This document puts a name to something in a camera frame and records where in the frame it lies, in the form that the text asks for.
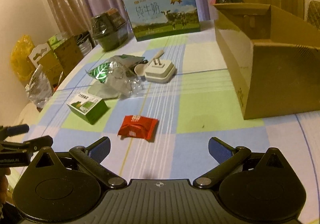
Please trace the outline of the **person's hand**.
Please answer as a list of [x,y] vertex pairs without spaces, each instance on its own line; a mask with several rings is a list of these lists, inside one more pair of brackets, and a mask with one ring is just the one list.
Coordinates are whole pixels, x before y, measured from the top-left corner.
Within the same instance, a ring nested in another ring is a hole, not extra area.
[[1,204],[5,204],[7,199],[7,191],[8,191],[8,179],[7,176],[11,174],[11,170],[9,168],[1,168],[0,170],[0,202]]

